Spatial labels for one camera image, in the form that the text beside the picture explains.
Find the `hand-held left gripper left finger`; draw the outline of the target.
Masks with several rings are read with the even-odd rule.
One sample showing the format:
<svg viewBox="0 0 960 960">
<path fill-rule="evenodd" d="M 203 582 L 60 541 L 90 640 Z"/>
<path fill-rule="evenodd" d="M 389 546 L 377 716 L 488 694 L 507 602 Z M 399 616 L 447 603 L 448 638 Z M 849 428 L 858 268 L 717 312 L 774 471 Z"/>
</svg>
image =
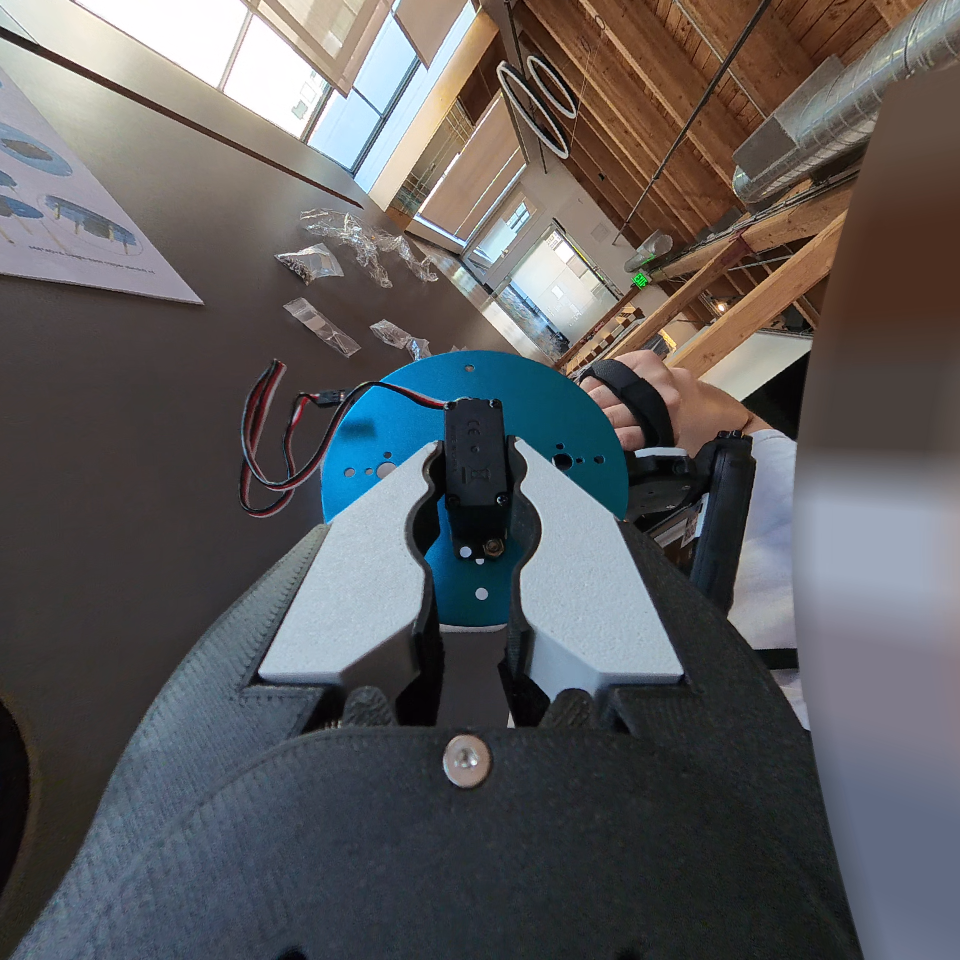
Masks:
<svg viewBox="0 0 960 960">
<path fill-rule="evenodd" d="M 375 687 L 402 725 L 434 726 L 443 642 L 426 553 L 441 533 L 431 441 L 342 510 L 325 536 L 260 664 L 259 677 Z"/>
</svg>

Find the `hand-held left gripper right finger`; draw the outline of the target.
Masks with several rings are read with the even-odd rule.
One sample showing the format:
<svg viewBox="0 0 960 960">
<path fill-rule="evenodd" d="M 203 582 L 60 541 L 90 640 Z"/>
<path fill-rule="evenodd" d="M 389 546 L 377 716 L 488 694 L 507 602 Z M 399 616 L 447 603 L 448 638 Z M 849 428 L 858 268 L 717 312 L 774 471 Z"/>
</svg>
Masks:
<svg viewBox="0 0 960 960">
<path fill-rule="evenodd" d="M 508 533 L 519 549 L 501 681 L 518 727 L 566 690 L 603 708 L 614 689 L 674 686 L 684 667 L 623 524 L 526 440 L 507 438 Z"/>
</svg>

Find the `black servo motor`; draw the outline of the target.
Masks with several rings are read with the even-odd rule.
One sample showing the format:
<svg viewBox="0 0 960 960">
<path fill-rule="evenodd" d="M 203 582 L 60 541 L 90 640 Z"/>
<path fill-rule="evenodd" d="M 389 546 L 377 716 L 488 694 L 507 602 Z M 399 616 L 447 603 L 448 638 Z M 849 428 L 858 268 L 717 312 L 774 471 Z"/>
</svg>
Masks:
<svg viewBox="0 0 960 960">
<path fill-rule="evenodd" d="M 444 507 L 461 559 L 497 560 L 509 538 L 513 477 L 502 402 L 458 398 L 444 409 Z"/>
</svg>

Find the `blue round metal plate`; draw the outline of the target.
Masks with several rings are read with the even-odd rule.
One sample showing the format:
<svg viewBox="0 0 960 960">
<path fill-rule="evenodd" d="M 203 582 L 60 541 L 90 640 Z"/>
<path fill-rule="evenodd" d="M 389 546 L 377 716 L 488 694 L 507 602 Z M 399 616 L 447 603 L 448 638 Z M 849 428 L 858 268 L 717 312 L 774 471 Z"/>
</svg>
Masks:
<svg viewBox="0 0 960 960">
<path fill-rule="evenodd" d="M 498 400 L 505 432 L 522 438 L 547 460 L 559 457 L 567 477 L 618 519 L 628 504 L 628 472 L 615 429 L 589 395 L 550 366 L 504 352 L 456 351 L 402 366 L 386 382 L 449 402 Z M 377 469 L 406 461 L 445 437 L 444 415 L 390 390 L 366 392 L 347 412 L 321 470 L 323 519 L 332 521 L 378 484 Z M 439 536 L 426 554 L 441 625 L 486 628 L 508 619 L 510 575 L 520 560 L 510 542 L 504 555 L 460 558 L 450 536 L 446 507 L 438 503 Z"/>
</svg>

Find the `dark grey desk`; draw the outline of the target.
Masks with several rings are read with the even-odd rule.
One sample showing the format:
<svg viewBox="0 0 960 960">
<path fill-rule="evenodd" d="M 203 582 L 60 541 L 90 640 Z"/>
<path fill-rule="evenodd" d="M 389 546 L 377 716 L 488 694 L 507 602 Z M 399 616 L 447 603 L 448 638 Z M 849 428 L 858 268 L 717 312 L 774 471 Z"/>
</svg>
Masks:
<svg viewBox="0 0 960 960">
<path fill-rule="evenodd" d="M 303 246 L 303 210 L 336 205 L 305 181 L 323 163 L 289 174 L 8 43 L 2 65 L 202 300 L 2 277 L 2 705 L 30 761 L 2 898 L 17 940 L 174 667 L 321 519 L 318 483 L 272 520 L 237 504 L 242 405 L 267 362 L 289 366 L 261 447 L 276 471 L 296 391 L 402 364 L 377 320 L 443 353 L 518 350 L 444 276 L 398 265 L 384 291 L 346 263 L 312 292 L 363 345 L 336 356 L 283 310 L 306 292 L 275 260 Z"/>
</svg>

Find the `person's right hand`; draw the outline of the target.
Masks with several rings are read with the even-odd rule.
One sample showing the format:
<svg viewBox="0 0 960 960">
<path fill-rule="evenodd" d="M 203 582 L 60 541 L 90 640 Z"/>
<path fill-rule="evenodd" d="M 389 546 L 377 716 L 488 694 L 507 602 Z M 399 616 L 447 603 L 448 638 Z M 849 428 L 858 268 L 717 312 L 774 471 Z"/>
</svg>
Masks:
<svg viewBox="0 0 960 960">
<path fill-rule="evenodd" d="M 652 351 L 621 354 L 619 361 L 660 394 L 678 447 L 691 456 L 697 455 L 720 431 L 739 430 L 753 435 L 770 428 L 724 390 L 699 381 L 684 368 L 666 366 Z M 647 446 L 642 426 L 607 386 L 588 376 L 582 378 L 581 387 L 604 411 L 623 450 L 637 451 Z"/>
</svg>

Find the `small crumpled clear bag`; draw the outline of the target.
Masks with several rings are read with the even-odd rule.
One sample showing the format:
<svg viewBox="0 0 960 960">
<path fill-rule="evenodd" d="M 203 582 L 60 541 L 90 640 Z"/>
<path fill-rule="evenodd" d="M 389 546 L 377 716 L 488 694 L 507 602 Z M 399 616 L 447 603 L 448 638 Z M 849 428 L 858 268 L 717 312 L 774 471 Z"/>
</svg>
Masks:
<svg viewBox="0 0 960 960">
<path fill-rule="evenodd" d="M 381 319 L 369 327 L 371 333 L 382 343 L 397 350 L 406 351 L 414 361 L 426 359 L 433 354 L 429 342 L 398 327 L 390 320 Z"/>
</svg>

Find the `flat clear plastic bag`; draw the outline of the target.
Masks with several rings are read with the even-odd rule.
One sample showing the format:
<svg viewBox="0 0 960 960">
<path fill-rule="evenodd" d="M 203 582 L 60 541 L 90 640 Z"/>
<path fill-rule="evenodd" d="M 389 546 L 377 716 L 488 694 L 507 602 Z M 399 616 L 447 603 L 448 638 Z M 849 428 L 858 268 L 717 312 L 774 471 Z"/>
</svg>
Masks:
<svg viewBox="0 0 960 960">
<path fill-rule="evenodd" d="M 299 297 L 291 300 L 283 305 L 283 309 L 336 353 L 350 358 L 361 350 L 359 343 L 329 320 L 306 298 Z"/>
</svg>

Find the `clear bag with dark screws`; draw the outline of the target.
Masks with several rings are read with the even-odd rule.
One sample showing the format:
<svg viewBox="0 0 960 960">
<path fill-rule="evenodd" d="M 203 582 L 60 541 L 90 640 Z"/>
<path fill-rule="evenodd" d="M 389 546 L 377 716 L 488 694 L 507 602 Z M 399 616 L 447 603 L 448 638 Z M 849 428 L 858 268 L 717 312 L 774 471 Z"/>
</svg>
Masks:
<svg viewBox="0 0 960 960">
<path fill-rule="evenodd" d="M 296 275 L 304 285 L 323 279 L 341 279 L 344 276 L 338 258 L 324 243 L 277 253 L 273 258 Z"/>
</svg>

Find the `crumpled clear plastic wrap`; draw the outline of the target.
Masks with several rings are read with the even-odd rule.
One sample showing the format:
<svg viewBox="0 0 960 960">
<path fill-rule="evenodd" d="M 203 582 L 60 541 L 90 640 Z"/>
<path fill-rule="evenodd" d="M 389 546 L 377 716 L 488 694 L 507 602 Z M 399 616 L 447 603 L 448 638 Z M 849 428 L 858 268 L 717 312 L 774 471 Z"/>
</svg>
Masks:
<svg viewBox="0 0 960 960">
<path fill-rule="evenodd" d="M 354 214 L 325 208 L 303 211 L 298 217 L 300 226 L 311 234 L 352 249 L 355 261 L 383 289 L 393 283 L 380 254 L 396 254 L 421 282 L 433 283 L 439 279 L 429 256 L 419 257 L 403 235 L 370 226 Z"/>
</svg>

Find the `dark round object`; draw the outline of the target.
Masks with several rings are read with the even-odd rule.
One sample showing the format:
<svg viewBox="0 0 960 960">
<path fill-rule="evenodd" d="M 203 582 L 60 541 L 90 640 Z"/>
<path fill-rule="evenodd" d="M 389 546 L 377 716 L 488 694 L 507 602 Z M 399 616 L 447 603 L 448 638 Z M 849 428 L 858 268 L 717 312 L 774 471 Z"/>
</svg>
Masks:
<svg viewBox="0 0 960 960">
<path fill-rule="evenodd" d="M 14 714 L 1 702 L 1 895 L 18 863 L 32 798 L 32 763 Z"/>
</svg>

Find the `printed instruction sheet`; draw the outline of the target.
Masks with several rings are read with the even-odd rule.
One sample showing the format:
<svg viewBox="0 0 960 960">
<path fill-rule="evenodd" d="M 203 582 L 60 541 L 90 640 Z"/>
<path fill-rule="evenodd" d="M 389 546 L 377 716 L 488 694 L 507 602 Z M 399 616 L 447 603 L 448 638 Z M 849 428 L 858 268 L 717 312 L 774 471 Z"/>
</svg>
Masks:
<svg viewBox="0 0 960 960">
<path fill-rule="evenodd" d="M 1 78 L 2 275 L 201 305 L 12 78 Z"/>
</svg>

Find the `large window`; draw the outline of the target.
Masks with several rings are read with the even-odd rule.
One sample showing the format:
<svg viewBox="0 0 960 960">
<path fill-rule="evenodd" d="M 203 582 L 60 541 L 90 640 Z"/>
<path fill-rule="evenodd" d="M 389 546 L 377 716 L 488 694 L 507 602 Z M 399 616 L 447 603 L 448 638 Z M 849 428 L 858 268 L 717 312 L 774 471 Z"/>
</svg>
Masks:
<svg viewBox="0 0 960 960">
<path fill-rule="evenodd" d="M 79 6 L 338 164 L 371 192 L 477 18 L 464 2 L 430 64 L 390 2 L 350 90 L 338 91 L 254 2 L 80 1 Z"/>
</svg>

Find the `silver air duct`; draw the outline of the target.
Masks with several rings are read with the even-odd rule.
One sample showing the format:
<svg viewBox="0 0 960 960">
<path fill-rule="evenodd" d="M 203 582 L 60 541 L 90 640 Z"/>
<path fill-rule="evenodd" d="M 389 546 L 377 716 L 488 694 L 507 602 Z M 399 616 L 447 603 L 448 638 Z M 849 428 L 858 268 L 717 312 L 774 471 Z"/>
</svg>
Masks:
<svg viewBox="0 0 960 960">
<path fill-rule="evenodd" d="M 857 150 L 894 83 L 958 58 L 957 1 L 925 2 L 849 66 L 830 56 L 734 153 L 733 192 L 758 204 Z"/>
</svg>

